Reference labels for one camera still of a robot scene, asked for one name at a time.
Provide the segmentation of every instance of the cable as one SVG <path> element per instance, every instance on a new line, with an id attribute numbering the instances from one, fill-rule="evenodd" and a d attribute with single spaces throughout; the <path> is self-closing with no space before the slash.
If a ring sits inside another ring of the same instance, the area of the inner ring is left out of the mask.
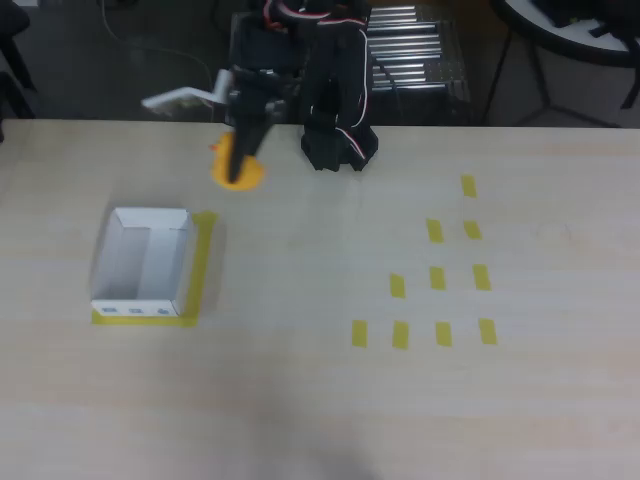
<path id="1" fill-rule="evenodd" d="M 179 57 L 184 57 L 184 58 L 189 58 L 191 60 L 193 60 L 194 62 L 200 64 L 200 66 L 204 69 L 205 74 L 207 76 L 207 82 L 209 84 L 209 92 L 213 92 L 213 77 L 211 76 L 211 70 L 209 69 L 209 67 L 207 66 L 206 63 L 204 63 L 202 60 L 200 60 L 198 57 L 193 56 L 189 53 L 185 53 L 185 52 L 181 52 L 180 50 L 173 50 L 171 48 L 163 48 L 163 47 L 151 47 L 151 46 L 147 46 L 147 45 L 140 45 L 138 43 L 135 42 L 130 42 L 128 40 L 124 40 L 122 38 L 120 38 L 118 35 L 116 35 L 113 30 L 111 30 L 111 27 L 109 26 L 109 22 L 107 21 L 107 8 L 106 8 L 106 4 L 105 4 L 106 0 L 100 0 L 100 10 L 102 12 L 102 23 L 104 23 L 104 28 L 107 30 L 107 32 L 109 33 L 109 35 L 111 36 L 111 38 L 113 38 L 116 42 L 121 43 L 122 45 L 124 45 L 125 47 L 129 47 L 129 48 L 139 48 L 140 50 L 148 50 L 150 52 L 160 52 L 160 53 L 168 53 L 170 55 L 177 55 Z M 213 108 L 211 109 L 211 122 L 213 122 Z"/>
<path id="2" fill-rule="evenodd" d="M 384 73 L 384 76 L 387 77 L 387 80 L 391 82 L 391 90 L 393 90 L 394 93 L 396 94 L 396 103 L 398 105 L 398 112 L 400 113 L 400 120 L 404 124 L 404 109 L 402 108 L 402 101 L 400 100 L 400 92 L 398 92 L 398 85 L 396 84 L 396 81 L 394 80 L 393 76 L 389 73 L 389 70 L 385 68 L 382 62 L 380 62 L 373 55 L 371 56 L 371 58 L 373 60 L 372 63 L 374 65 L 377 65 L 380 71 Z"/>

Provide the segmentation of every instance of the metal rack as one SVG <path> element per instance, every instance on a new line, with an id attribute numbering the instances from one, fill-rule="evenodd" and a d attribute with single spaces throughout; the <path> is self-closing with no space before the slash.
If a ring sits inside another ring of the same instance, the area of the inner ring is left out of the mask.
<path id="1" fill-rule="evenodd" d="M 469 101 L 458 37 L 450 12 L 441 6 L 378 7 L 369 20 L 374 66 L 373 90 L 446 90 Z"/>

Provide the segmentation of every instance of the white wire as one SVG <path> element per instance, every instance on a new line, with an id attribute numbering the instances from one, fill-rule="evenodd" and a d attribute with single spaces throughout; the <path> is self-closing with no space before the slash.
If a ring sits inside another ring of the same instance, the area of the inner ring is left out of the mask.
<path id="1" fill-rule="evenodd" d="M 347 140 L 349 140 L 349 142 L 351 143 L 351 148 L 353 148 L 358 153 L 358 155 L 360 155 L 362 157 L 362 159 L 364 160 L 366 157 L 365 157 L 365 154 L 362 153 L 362 149 L 360 148 L 360 145 L 358 145 L 358 142 L 356 142 L 355 139 L 351 135 L 349 135 L 346 131 L 344 131 L 343 129 L 336 127 L 336 130 L 338 130 L 345 137 L 347 137 Z"/>
<path id="2" fill-rule="evenodd" d="M 102 12 L 102 23 L 104 23 L 104 28 L 107 30 L 109 35 L 116 42 L 119 42 L 129 48 L 139 48 L 141 50 L 148 50 L 151 52 L 168 53 L 170 55 L 177 55 L 179 57 L 185 57 L 185 58 L 189 58 L 190 60 L 193 60 L 194 62 L 200 64 L 200 66 L 204 69 L 205 74 L 207 76 L 207 82 L 209 83 L 209 91 L 213 92 L 214 85 L 213 85 L 213 77 L 211 76 L 211 70 L 209 69 L 207 64 L 204 63 L 202 60 L 200 60 L 198 57 L 186 52 L 181 52 L 180 50 L 173 50 L 171 48 L 151 47 L 148 45 L 141 45 L 135 42 L 124 40 L 120 38 L 118 35 L 116 35 L 115 33 L 113 33 L 113 30 L 111 30 L 111 27 L 109 26 L 109 22 L 107 21 L 107 7 L 105 3 L 106 3 L 106 0 L 100 0 L 100 10 Z M 213 108 L 211 109 L 211 122 L 213 122 Z"/>
<path id="3" fill-rule="evenodd" d="M 331 12 L 324 12 L 324 13 L 296 12 L 295 10 L 291 10 L 284 3 L 282 3 L 282 0 L 280 0 L 279 2 L 276 2 L 276 7 L 278 8 L 278 10 L 280 10 L 281 13 L 283 13 L 287 17 L 298 18 L 300 20 L 319 20 L 321 18 L 327 18 L 329 15 L 331 15 Z"/>
<path id="4" fill-rule="evenodd" d="M 367 114 L 367 103 L 369 102 L 367 93 L 367 90 L 369 89 L 367 87 L 367 59 L 369 57 L 369 40 L 367 39 L 366 33 L 364 33 L 362 30 L 359 30 L 359 32 L 364 37 L 364 105 L 362 106 L 362 116 L 360 117 L 360 120 L 358 120 L 358 123 L 356 123 L 355 125 L 352 125 L 351 128 L 355 128 L 362 123 L 362 120 L 364 120 L 364 116 Z"/>
<path id="5" fill-rule="evenodd" d="M 269 10 L 271 9 L 272 2 L 273 0 L 267 0 L 264 4 L 264 8 L 262 9 L 262 16 L 269 23 L 271 23 L 271 14 L 269 13 Z"/>
<path id="6" fill-rule="evenodd" d="M 320 20 L 318 22 L 318 26 L 322 27 L 324 25 L 339 25 L 341 23 L 355 23 L 356 25 L 364 27 L 364 22 L 356 20 L 355 18 L 345 18 L 344 20 Z"/>

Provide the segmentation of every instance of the black cable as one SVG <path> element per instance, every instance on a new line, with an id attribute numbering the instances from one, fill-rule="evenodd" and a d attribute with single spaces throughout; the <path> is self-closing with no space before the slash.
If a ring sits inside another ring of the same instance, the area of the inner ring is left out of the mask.
<path id="1" fill-rule="evenodd" d="M 218 33 L 224 35 L 225 37 L 228 37 L 229 35 L 231 35 L 231 30 L 225 30 L 220 25 L 220 22 L 218 21 L 219 9 L 220 9 L 220 0 L 213 0 L 213 5 L 211 5 L 211 10 L 209 10 L 209 21 L 213 25 L 213 28 L 215 28 L 218 31 Z"/>
<path id="2" fill-rule="evenodd" d="M 371 58 L 372 58 L 373 64 L 377 65 L 380 71 L 384 74 L 384 76 L 387 77 L 387 80 L 391 82 L 391 90 L 393 90 L 393 92 L 396 95 L 396 103 L 398 105 L 398 112 L 400 113 L 400 121 L 402 122 L 402 124 L 404 124 L 404 109 L 402 108 L 402 101 L 400 99 L 400 92 L 398 92 L 398 85 L 396 84 L 396 81 L 394 80 L 393 76 L 385 68 L 385 66 L 373 55 L 371 56 Z"/>

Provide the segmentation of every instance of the yellow tape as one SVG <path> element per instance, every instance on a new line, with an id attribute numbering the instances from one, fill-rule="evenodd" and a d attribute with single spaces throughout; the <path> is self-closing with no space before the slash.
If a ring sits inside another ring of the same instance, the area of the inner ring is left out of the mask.
<path id="1" fill-rule="evenodd" d="M 451 336 L 451 325 L 449 322 L 437 322 L 436 323 L 436 340 L 438 345 L 442 347 L 451 347 L 453 345 L 453 338 Z"/>
<path id="2" fill-rule="evenodd" d="M 462 180 L 462 191 L 464 192 L 464 196 L 476 198 L 478 196 L 478 192 L 476 192 L 476 179 L 473 178 L 473 175 L 462 175 L 460 179 Z"/>
<path id="3" fill-rule="evenodd" d="M 496 335 L 496 324 L 493 320 L 488 318 L 481 318 L 478 320 L 478 326 L 480 327 L 480 336 L 482 337 L 482 343 L 485 345 L 497 345 L 498 337 Z"/>
<path id="4" fill-rule="evenodd" d="M 431 288 L 434 290 L 446 290 L 447 282 L 444 279 L 444 268 L 429 268 L 429 276 L 431 277 Z"/>
<path id="5" fill-rule="evenodd" d="M 465 220 L 464 231 L 471 240 L 482 240 L 482 232 L 475 220 Z"/>
<path id="6" fill-rule="evenodd" d="M 351 328 L 351 344 L 354 347 L 367 348 L 367 322 L 354 320 Z"/>
<path id="7" fill-rule="evenodd" d="M 395 322 L 393 324 L 394 348 L 407 350 L 409 348 L 409 324 L 407 322 Z"/>
<path id="8" fill-rule="evenodd" d="M 103 317 L 93 310 L 91 319 L 94 325 L 153 325 L 188 328 L 198 324 L 207 263 L 209 263 L 211 233 L 218 216 L 213 212 L 201 212 L 194 213 L 192 218 L 193 223 L 198 227 L 198 238 L 184 314 L 180 317 Z"/>
<path id="9" fill-rule="evenodd" d="M 444 243 L 440 221 L 427 218 L 427 230 L 429 231 L 429 240 L 432 243 Z"/>
<path id="10" fill-rule="evenodd" d="M 486 265 L 474 265 L 473 276 L 476 278 L 476 289 L 491 290 L 491 282 L 489 281 L 489 270 Z"/>
<path id="11" fill-rule="evenodd" d="M 404 277 L 395 273 L 391 274 L 389 283 L 391 285 L 391 296 L 394 298 L 407 298 L 404 291 Z"/>

